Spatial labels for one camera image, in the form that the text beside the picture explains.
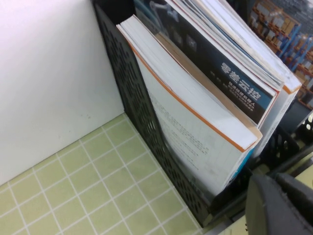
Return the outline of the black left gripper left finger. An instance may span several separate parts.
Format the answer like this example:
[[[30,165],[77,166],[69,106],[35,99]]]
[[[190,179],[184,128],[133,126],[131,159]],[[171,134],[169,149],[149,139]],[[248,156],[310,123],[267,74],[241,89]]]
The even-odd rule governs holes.
[[[313,212],[300,212],[276,182],[276,177],[251,176],[246,198],[249,235],[311,235]]]

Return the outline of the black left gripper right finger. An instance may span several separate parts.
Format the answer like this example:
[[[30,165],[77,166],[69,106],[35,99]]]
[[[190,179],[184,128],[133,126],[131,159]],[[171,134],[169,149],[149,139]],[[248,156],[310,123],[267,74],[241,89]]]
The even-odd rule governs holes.
[[[300,212],[313,212],[313,190],[286,173],[278,173],[276,182]]]

